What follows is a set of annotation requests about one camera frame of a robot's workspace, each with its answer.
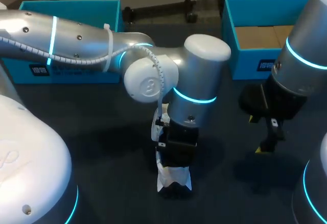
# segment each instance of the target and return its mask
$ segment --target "dark table surface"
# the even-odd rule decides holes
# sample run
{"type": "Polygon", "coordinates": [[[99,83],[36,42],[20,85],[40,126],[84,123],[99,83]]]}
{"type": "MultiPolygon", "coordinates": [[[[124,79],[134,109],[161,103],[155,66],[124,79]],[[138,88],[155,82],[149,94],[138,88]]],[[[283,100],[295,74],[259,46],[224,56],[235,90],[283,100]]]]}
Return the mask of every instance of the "dark table surface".
{"type": "MultiPolygon", "coordinates": [[[[167,47],[181,46],[193,33],[220,35],[217,26],[192,24],[134,25],[130,31],[167,47]]],[[[274,155],[255,155],[265,123],[249,124],[237,102],[251,81],[232,81],[227,67],[222,76],[212,115],[200,131],[191,167],[194,197],[187,201],[156,193],[147,147],[156,104],[135,102],[122,84],[15,87],[71,152],[81,192],[77,223],[294,223],[292,190],[327,132],[326,95],[310,98],[285,122],[287,141],[274,155]]]]}

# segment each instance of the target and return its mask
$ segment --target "cardboard box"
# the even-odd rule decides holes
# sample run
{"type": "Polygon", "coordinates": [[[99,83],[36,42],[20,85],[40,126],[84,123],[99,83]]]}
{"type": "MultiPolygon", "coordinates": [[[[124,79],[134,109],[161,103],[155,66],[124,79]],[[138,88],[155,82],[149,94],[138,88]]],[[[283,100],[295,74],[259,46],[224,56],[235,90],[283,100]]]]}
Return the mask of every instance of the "cardboard box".
{"type": "MultiPolygon", "coordinates": [[[[103,28],[105,23],[115,32],[124,31],[120,1],[33,1],[23,2],[20,10],[55,15],[72,21],[103,28]]],[[[9,75],[16,84],[97,84],[118,83],[116,73],[95,72],[73,67],[40,65],[25,60],[3,58],[9,75]],[[37,71],[46,71],[39,75],[37,71]]]]}
{"type": "Polygon", "coordinates": [[[222,39],[234,80],[266,79],[308,0],[225,0],[222,39]]]}

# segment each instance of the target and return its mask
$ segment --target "blue box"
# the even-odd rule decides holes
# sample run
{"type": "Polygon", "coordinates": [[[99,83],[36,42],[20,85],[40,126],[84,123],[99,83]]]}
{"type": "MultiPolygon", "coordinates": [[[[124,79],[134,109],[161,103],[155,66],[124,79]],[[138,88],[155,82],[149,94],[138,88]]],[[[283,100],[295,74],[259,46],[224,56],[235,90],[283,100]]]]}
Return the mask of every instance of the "blue box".
{"type": "MultiPolygon", "coordinates": [[[[124,31],[119,0],[101,1],[27,1],[20,10],[28,10],[46,15],[103,28],[105,23],[115,32],[124,31]]],[[[46,66],[48,76],[38,76],[32,72],[39,63],[3,58],[13,82],[16,84],[97,84],[118,83],[116,73],[103,73],[85,69],[67,68],[56,65],[46,66]]]]}
{"type": "Polygon", "coordinates": [[[236,27],[294,25],[308,0],[226,0],[222,16],[222,38],[231,48],[229,67],[234,80],[266,79],[259,70],[263,61],[274,62],[281,48],[241,49],[236,27]]]}

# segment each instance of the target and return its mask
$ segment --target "white cable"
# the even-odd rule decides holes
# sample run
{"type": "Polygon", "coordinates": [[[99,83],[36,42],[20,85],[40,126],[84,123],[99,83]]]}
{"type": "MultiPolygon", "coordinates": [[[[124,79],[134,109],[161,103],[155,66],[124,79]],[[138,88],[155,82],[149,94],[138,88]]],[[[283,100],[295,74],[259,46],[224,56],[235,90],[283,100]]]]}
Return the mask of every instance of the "white cable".
{"type": "Polygon", "coordinates": [[[147,53],[147,55],[149,56],[149,58],[151,59],[151,61],[153,61],[157,71],[158,71],[158,75],[159,75],[159,79],[160,79],[160,93],[159,93],[159,98],[158,98],[158,118],[161,119],[162,117],[162,99],[163,99],[163,94],[165,91],[165,77],[162,71],[162,67],[160,65],[159,60],[157,59],[157,57],[146,47],[141,46],[141,45],[132,45],[132,46],[128,46],[126,48],[120,49],[114,53],[112,53],[112,55],[110,55],[110,46],[112,48],[112,44],[110,45],[110,40],[112,41],[112,38],[109,38],[109,51],[108,51],[108,55],[105,57],[100,57],[97,59],[91,59],[91,60],[78,60],[78,59],[70,59],[70,58],[65,58],[65,57],[61,57],[61,56],[57,56],[57,55],[50,55],[48,52],[43,52],[39,49],[33,48],[31,46],[19,43],[17,41],[14,40],[10,40],[4,37],[0,37],[0,42],[4,42],[10,45],[13,45],[17,48],[20,48],[22,51],[27,51],[45,58],[50,58],[52,60],[55,60],[57,62],[61,62],[61,63],[68,63],[68,64],[76,64],[76,65],[94,65],[94,64],[99,64],[102,62],[107,62],[105,65],[105,68],[107,67],[107,64],[109,63],[110,65],[110,60],[111,58],[119,55],[120,53],[129,51],[131,49],[140,49],[144,52],[147,53]]]}
{"type": "Polygon", "coordinates": [[[113,36],[112,36],[112,31],[110,30],[109,24],[104,24],[104,29],[106,29],[108,31],[108,35],[109,35],[109,43],[108,43],[109,49],[108,49],[108,59],[106,61],[106,65],[103,68],[102,72],[108,72],[110,62],[111,62],[111,57],[112,57],[112,51],[113,51],[113,36]]]}

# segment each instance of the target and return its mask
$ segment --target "yellow tag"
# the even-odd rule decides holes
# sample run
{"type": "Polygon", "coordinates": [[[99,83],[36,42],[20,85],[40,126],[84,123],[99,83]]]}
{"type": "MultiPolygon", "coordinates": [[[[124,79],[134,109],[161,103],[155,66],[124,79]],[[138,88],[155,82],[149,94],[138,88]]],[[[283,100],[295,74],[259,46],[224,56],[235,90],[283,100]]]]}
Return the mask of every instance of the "yellow tag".
{"type": "Polygon", "coordinates": [[[255,151],[255,153],[256,153],[256,154],[260,154],[260,153],[262,153],[262,151],[261,151],[261,147],[258,147],[258,149],[255,151]]]}

